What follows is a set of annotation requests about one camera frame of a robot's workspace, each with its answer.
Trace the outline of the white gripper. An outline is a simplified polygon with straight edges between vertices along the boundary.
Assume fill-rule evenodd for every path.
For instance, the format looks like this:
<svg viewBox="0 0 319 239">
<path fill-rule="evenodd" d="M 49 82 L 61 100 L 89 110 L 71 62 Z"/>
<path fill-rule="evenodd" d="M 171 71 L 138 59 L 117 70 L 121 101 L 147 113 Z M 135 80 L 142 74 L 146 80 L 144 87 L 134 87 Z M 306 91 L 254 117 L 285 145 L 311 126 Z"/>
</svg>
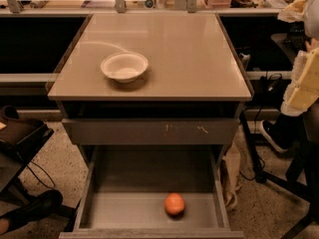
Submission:
<svg viewBox="0 0 319 239">
<path fill-rule="evenodd" d="M 319 48 L 299 51 L 294 60 L 291 83 L 287 86 L 280 111 L 289 117 L 298 117 L 319 97 Z"/>
</svg>

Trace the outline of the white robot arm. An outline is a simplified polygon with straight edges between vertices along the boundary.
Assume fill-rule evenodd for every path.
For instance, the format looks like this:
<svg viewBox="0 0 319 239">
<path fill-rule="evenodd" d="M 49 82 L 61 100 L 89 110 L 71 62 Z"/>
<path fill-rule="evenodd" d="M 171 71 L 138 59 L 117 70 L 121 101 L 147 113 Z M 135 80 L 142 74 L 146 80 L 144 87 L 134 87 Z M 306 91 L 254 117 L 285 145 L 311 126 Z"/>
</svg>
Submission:
<svg viewBox="0 0 319 239">
<path fill-rule="evenodd" d="M 319 99 L 319 0 L 295 0 L 279 13 L 278 19 L 288 23 L 302 22 L 305 34 L 311 38 L 306 52 L 297 53 L 291 83 L 280 108 L 284 115 L 298 117 Z"/>
</svg>

